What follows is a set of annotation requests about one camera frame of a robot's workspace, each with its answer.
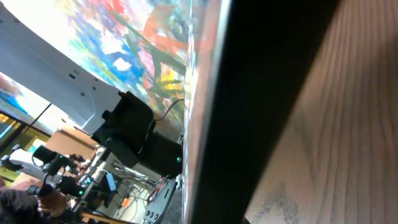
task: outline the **colorful painting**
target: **colorful painting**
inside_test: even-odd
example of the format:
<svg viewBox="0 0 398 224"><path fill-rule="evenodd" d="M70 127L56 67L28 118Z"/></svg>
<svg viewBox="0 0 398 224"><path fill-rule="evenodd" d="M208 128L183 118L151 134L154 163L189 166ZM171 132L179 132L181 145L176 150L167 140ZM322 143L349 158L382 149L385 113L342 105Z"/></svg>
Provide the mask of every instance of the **colorful painting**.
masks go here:
<svg viewBox="0 0 398 224"><path fill-rule="evenodd" d="M202 13L206 1L3 2L41 38L94 76L134 93L156 116L163 115L175 100L184 97L191 4L195 18ZM183 111L184 105L179 103L167 115L179 129Z"/></svg>

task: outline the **wooden surface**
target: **wooden surface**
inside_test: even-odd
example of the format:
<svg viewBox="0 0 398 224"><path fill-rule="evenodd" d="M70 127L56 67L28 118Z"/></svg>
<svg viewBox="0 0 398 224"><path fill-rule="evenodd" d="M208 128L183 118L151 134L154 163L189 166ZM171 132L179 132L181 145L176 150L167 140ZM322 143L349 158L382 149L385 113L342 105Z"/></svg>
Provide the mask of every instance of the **wooden surface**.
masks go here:
<svg viewBox="0 0 398 224"><path fill-rule="evenodd" d="M398 222L398 2L343 0L246 217Z"/></svg>
<svg viewBox="0 0 398 224"><path fill-rule="evenodd" d="M95 214L90 214L90 213L85 213L85 212L83 212L81 215L82 215L82 217L85 217L85 218L91 218L91 219L102 221L102 222L109 223L109 224L137 224L137 223L127 222L124 220L109 219L102 215L95 215Z"/></svg>

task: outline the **machine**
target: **machine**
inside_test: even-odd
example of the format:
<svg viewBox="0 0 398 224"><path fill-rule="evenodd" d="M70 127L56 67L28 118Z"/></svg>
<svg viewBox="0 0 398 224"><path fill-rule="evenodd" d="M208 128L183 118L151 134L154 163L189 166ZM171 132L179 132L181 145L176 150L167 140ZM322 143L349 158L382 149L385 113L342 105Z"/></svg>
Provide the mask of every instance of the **machine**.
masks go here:
<svg viewBox="0 0 398 224"><path fill-rule="evenodd" d="M82 69L28 29L1 2L0 49L0 72L69 114L103 149L92 158L80 180L60 172L63 168L77 174L80 170L76 159L44 147L33 155L15 150L3 158L2 164L41 179L43 187L29 189L34 195L57 189L78 198L71 210L74 214L80 213L82 204L92 205L90 198L95 191L107 192L104 200L111 200L117 186L112 172L107 170L112 169L110 157L116 157L124 167L144 166L164 177L162 186L155 188L156 195L163 192L162 188L168 189L163 197L152 196L151 203L158 204L156 198L163 202L151 208L147 215L149 223L160 222L177 184L176 176L182 173L183 156L181 142L154 132L156 122L152 110L132 93L121 93ZM97 169L107 174L94 175Z"/></svg>

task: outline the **hand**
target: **hand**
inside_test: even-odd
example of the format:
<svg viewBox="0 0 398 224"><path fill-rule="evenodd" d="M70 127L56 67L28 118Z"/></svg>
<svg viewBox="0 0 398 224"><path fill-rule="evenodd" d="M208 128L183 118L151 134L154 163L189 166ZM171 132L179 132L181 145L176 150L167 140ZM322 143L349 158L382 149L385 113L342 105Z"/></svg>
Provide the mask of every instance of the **hand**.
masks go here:
<svg viewBox="0 0 398 224"><path fill-rule="evenodd" d="M79 182L80 178L82 178L84 176L84 174L86 173L87 168L81 168L80 172L78 173L78 175L76 177L74 177L76 183Z"/></svg>
<svg viewBox="0 0 398 224"><path fill-rule="evenodd" d="M61 216L67 209L68 201L60 192L54 190L44 197L37 197L41 213L49 213L52 217Z"/></svg>
<svg viewBox="0 0 398 224"><path fill-rule="evenodd" d="M0 187L6 186L6 182L4 181L4 178L0 176Z"/></svg>
<svg viewBox="0 0 398 224"><path fill-rule="evenodd" d="M10 189L26 191L31 185L40 186L41 184L40 180L27 179L13 184Z"/></svg>

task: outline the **electronic equipment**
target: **electronic equipment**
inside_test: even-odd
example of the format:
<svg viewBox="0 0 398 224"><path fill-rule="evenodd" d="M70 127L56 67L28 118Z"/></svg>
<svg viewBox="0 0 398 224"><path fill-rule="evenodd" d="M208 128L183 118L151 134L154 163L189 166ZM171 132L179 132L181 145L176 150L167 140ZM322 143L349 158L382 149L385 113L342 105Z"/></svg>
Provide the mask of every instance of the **electronic equipment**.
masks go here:
<svg viewBox="0 0 398 224"><path fill-rule="evenodd" d="M64 173L67 169L71 174L77 175L79 173L79 171L77 171L78 165L75 163L74 159L51 151L44 146L40 146L36 149L32 155L32 161L34 158L42 161L42 166L40 168L45 175L42 187L31 186L28 189L28 193L32 195L45 196L45 194L49 194L53 190L53 187L47 183L47 177L57 175L61 168L64 169ZM76 180L73 177L64 174L60 176L59 180L54 183L54 185L56 189L65 195L69 194L79 197L83 195L84 192L84 188L76 184Z"/></svg>
<svg viewBox="0 0 398 224"><path fill-rule="evenodd" d="M138 162L161 176L182 173L182 145L154 132L154 113L130 92L119 92L119 103L105 111L105 122L91 137L113 153L126 167Z"/></svg>

